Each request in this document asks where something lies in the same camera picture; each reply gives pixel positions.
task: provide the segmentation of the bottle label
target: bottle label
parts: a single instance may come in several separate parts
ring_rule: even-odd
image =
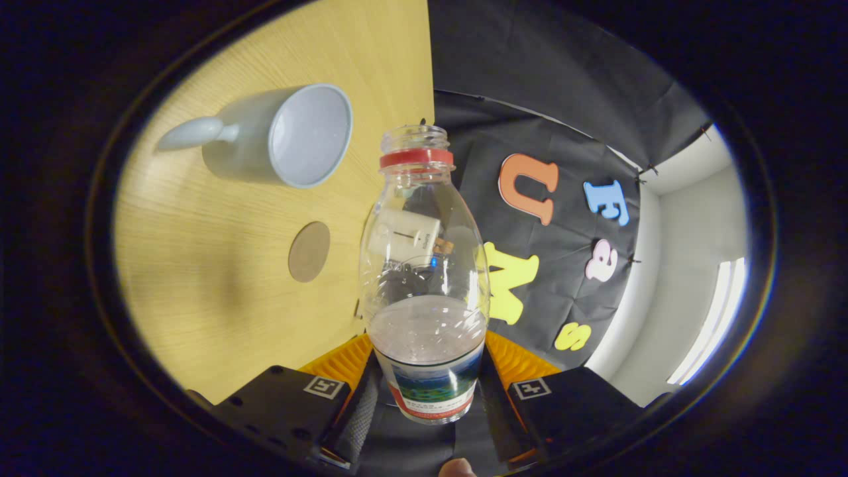
[[[473,351],[446,363],[414,366],[375,350],[394,400],[409,415],[444,419],[471,404],[485,340]]]

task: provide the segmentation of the white mug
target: white mug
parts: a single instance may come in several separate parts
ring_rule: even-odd
[[[353,128],[347,95],[317,83],[240,99],[216,116],[171,129],[158,148],[203,146],[204,162],[218,177],[311,188],[342,162]]]

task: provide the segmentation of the finger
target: finger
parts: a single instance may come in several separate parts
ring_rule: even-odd
[[[454,459],[444,463],[438,471],[438,477],[477,477],[471,470],[471,464],[465,459]]]

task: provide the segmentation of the mug rim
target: mug rim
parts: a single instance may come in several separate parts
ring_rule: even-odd
[[[275,128],[276,123],[278,121],[281,121],[280,118],[282,117],[283,110],[286,108],[286,103],[288,103],[288,101],[291,98],[294,98],[295,96],[298,96],[299,94],[306,92],[306,91],[309,91],[309,90],[312,90],[312,89],[330,89],[330,90],[333,90],[336,94],[338,94],[342,98],[342,100],[344,101],[345,109],[347,111],[348,127],[347,127],[347,131],[345,132],[344,146],[339,150],[338,156],[332,162],[332,166],[327,168],[327,170],[324,172],[324,174],[322,174],[320,178],[318,178],[317,180],[315,180],[313,182],[306,182],[306,183],[295,182],[295,181],[285,177],[285,175],[282,174],[280,172],[280,170],[277,168],[277,164],[274,161],[274,152],[273,152],[273,147],[272,147],[273,137],[272,137],[271,132],[276,129]],[[348,147],[350,146],[350,139],[353,136],[353,131],[354,131],[353,106],[350,103],[350,98],[348,98],[348,95],[345,94],[345,92],[342,90],[342,88],[340,88],[336,85],[333,85],[333,84],[330,84],[330,83],[313,83],[313,84],[310,84],[310,85],[306,85],[306,86],[300,87],[297,91],[295,91],[294,93],[292,93],[291,95],[289,95],[287,98],[285,98],[283,100],[282,104],[280,104],[280,107],[277,109],[276,113],[274,114],[274,119],[271,120],[271,124],[270,124],[268,131],[269,131],[268,143],[267,143],[268,159],[271,163],[271,168],[273,168],[274,172],[276,173],[276,176],[279,177],[280,180],[283,181],[286,185],[293,187],[293,188],[313,188],[315,186],[321,185],[324,181],[329,179],[330,176],[332,176],[332,174],[336,171],[336,169],[342,164],[342,159],[344,159],[344,155],[348,153]]]

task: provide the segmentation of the foam letter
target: foam letter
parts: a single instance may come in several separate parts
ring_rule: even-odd
[[[530,283],[538,272],[538,257],[531,255],[522,259],[498,252],[494,244],[487,242],[483,245],[486,259],[490,267],[501,270],[488,275],[492,289],[492,300],[489,302],[489,317],[504,320],[507,324],[516,324],[524,311],[524,304],[512,294],[510,289]]]
[[[628,205],[624,201],[622,185],[618,181],[612,181],[609,186],[593,186],[588,182],[583,183],[583,191],[586,192],[586,201],[589,202],[589,210],[598,213],[601,205],[604,209],[600,214],[608,219],[618,218],[618,225],[624,227],[630,222]]]
[[[583,345],[589,341],[589,336],[592,335],[592,328],[588,324],[579,324],[575,322],[566,323],[560,330],[560,334],[554,341],[554,347],[557,350],[577,351],[583,348]]]
[[[604,239],[598,241],[592,252],[592,260],[586,264],[586,278],[595,278],[601,282],[610,279],[616,270],[618,252]]]
[[[516,190],[516,178],[527,176],[539,181],[548,188],[548,192],[556,190],[556,184],[560,181],[560,170],[556,164],[545,164],[524,154],[512,154],[504,160],[500,166],[498,177],[498,189],[500,197],[504,202],[518,210],[536,216],[542,225],[548,225],[554,217],[554,201],[545,199],[539,202],[530,199],[526,195],[519,194]]]

